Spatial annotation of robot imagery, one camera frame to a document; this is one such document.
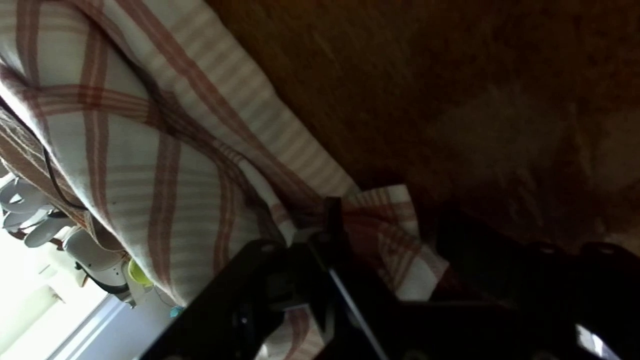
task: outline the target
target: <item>cloth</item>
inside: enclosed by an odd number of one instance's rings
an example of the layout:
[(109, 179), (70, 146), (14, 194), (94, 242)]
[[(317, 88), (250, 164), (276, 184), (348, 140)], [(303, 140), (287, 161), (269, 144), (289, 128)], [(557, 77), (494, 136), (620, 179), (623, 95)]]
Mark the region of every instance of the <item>cloth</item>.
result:
[[(328, 197), (402, 300), (438, 284), (446, 262), (419, 241), (408, 190), (361, 193), (207, 2), (5, 0), (0, 14), (2, 157), (57, 199), (42, 144), (64, 193), (111, 233), (98, 242), (122, 247), (179, 304), (244, 244), (290, 244), (323, 224)], [(309, 325), (305, 309), (287, 316), (275, 334), (284, 358), (323, 348)]]

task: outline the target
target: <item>wooden surface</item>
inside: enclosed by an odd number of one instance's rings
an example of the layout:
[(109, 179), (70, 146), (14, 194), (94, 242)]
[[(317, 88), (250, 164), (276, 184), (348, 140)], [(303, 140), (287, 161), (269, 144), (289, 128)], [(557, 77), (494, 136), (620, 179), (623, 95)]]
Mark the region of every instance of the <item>wooden surface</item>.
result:
[(640, 5), (209, 2), (363, 186), (640, 255)]

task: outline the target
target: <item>green object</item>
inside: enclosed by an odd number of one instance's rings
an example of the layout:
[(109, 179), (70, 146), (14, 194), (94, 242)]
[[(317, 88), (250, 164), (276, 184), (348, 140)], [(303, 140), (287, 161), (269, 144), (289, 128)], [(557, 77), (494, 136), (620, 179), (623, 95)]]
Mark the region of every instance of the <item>green object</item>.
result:
[(152, 281), (146, 278), (144, 271), (134, 261), (129, 262), (127, 271), (136, 284), (144, 289), (152, 287)]

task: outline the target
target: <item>plaid towel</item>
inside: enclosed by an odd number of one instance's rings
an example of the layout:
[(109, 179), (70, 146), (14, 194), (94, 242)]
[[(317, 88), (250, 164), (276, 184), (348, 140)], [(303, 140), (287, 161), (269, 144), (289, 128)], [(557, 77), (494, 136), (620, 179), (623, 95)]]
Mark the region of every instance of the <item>plaid towel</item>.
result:
[[(446, 262), (419, 242), (408, 190), (361, 193), (207, 2), (2, 0), (0, 14), (0, 154), (55, 197), (46, 146), (62, 190), (113, 235), (98, 242), (180, 304), (250, 241), (317, 226), (328, 197), (344, 199), (352, 247), (400, 299), (434, 291)], [(311, 312), (287, 319), (280, 357), (313, 358)]]

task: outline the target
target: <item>white cloth with red stripes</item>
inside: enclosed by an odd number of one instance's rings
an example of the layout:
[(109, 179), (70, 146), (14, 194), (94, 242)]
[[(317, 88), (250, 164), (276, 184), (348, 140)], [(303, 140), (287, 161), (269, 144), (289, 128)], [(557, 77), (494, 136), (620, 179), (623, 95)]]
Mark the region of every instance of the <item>white cloth with red stripes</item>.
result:
[[(250, 241), (293, 242), (326, 197), (344, 199), (354, 251), (402, 300), (427, 300), (446, 268), (408, 190), (361, 193), (202, 0), (2, 0), (0, 82), (82, 205), (180, 304)], [(313, 358), (311, 312), (287, 319), (275, 357)]]

